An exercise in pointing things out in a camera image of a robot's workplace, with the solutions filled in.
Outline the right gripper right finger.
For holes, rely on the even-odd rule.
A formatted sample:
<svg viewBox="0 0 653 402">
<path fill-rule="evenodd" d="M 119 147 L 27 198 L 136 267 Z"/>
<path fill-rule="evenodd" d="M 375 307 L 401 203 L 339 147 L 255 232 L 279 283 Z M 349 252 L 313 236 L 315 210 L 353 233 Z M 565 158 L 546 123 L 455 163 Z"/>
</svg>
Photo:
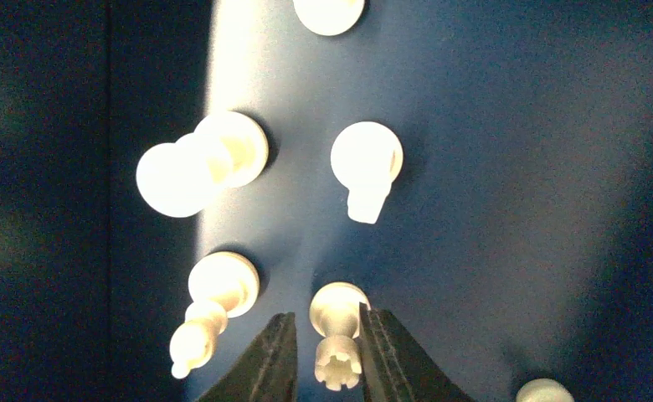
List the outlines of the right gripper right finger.
<svg viewBox="0 0 653 402">
<path fill-rule="evenodd" d="M 359 305 L 366 401 L 472 401 L 391 311 Z"/>
</svg>

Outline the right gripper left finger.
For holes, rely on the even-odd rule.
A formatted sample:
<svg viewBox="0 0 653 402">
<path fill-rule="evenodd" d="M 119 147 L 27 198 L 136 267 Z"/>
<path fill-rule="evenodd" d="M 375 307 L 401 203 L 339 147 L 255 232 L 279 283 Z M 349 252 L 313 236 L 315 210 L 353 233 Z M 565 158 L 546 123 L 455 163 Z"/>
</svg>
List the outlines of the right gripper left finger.
<svg viewBox="0 0 653 402">
<path fill-rule="evenodd" d="M 204 401 L 296 401 L 298 347 L 296 315 L 274 315 Z"/>
</svg>

